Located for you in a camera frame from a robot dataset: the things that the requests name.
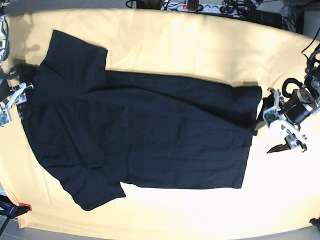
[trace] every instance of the black t-shirt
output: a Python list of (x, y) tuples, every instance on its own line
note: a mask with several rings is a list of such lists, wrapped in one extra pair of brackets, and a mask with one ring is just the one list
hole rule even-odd
[(39, 163), (89, 211), (147, 188), (240, 188), (260, 87), (105, 71), (107, 50), (53, 31), (22, 120)]

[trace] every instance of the yellow tablecloth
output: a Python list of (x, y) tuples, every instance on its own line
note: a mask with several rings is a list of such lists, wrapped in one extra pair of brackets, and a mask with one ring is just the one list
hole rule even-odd
[[(234, 86), (258, 82), (265, 96), (289, 77), (303, 81), (306, 59), (300, 52), (311, 42), (288, 31), (191, 13), (57, 10), (10, 17), (9, 65), (14, 59), (39, 65), (53, 29), (108, 49), (106, 69)], [(114, 240), (226, 240), (303, 228), (320, 216), (320, 114), (302, 124), (309, 141), (303, 154), (299, 148), (266, 154), (284, 143), (285, 133), (262, 129), (253, 138), (242, 189), (123, 183), (127, 197), (86, 212), (38, 164), (15, 108), (11, 113), (13, 122), (0, 129), (0, 183), (14, 203), (32, 205), (18, 218), (22, 228)]]

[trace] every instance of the t-shirt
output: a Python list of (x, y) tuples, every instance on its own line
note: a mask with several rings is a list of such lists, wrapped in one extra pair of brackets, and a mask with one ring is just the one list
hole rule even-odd
[(53, 31), (22, 120), (36, 159), (78, 205), (90, 211), (125, 197), (120, 182), (242, 186), (260, 87), (105, 71), (106, 57)]

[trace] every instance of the yellow fabric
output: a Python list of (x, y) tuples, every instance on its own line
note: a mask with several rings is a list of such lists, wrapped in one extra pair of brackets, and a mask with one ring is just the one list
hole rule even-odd
[[(303, 81), (306, 59), (300, 51), (311, 41), (271, 27), (190, 13), (58, 10), (10, 18), (8, 62), (39, 65), (53, 29), (108, 49), (106, 69), (196, 76), (234, 86), (258, 82), (264, 96), (286, 78)], [(320, 114), (302, 125), (309, 140), (303, 154), (299, 148), (266, 154), (284, 142), (285, 133), (262, 129), (253, 138), (242, 189), (121, 184), (127, 197), (86, 212), (38, 164), (15, 108), (11, 113), (13, 123), (0, 129), (0, 182), (14, 203), (32, 205), (18, 218), (22, 228), (115, 240), (226, 240), (303, 228), (320, 216)]]

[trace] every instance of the red object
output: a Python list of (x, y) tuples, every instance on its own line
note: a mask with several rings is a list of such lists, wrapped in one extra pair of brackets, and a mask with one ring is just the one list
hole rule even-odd
[(32, 211), (32, 207), (29, 204), (19, 203), (19, 207), (28, 207), (30, 209), (29, 211)]

